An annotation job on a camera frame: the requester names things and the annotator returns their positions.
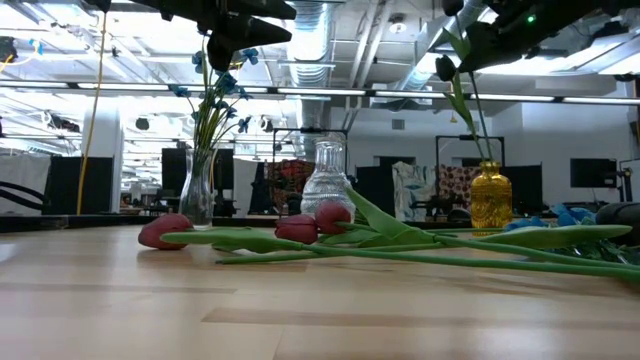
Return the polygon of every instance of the glass vase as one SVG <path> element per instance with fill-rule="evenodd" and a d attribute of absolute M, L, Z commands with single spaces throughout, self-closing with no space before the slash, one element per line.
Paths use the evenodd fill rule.
<path fill-rule="evenodd" d="M 511 181 L 500 175 L 500 163 L 482 162 L 482 174 L 471 183 L 473 227 L 504 228 L 513 218 Z"/>
<path fill-rule="evenodd" d="M 347 188 L 351 188 L 351 183 L 344 173 L 344 151 L 345 145 L 341 140 L 316 140 L 316 164 L 304 185 L 300 204 L 303 214 L 314 216 L 320 203 L 333 201 L 344 206 L 351 213 L 351 218 L 354 218 L 356 206 L 346 192 Z"/>
<path fill-rule="evenodd" d="M 180 194 L 180 214 L 191 220 L 195 229 L 211 226 L 213 195 L 209 183 L 212 151 L 186 150 L 187 178 Z"/>

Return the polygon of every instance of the wooden table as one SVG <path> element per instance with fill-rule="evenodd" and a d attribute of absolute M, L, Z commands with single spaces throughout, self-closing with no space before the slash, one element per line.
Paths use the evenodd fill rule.
<path fill-rule="evenodd" d="M 356 258 L 220 266 L 205 246 L 145 250 L 139 229 L 0 235 L 1 358 L 640 358 L 640 297 L 615 280 Z"/>

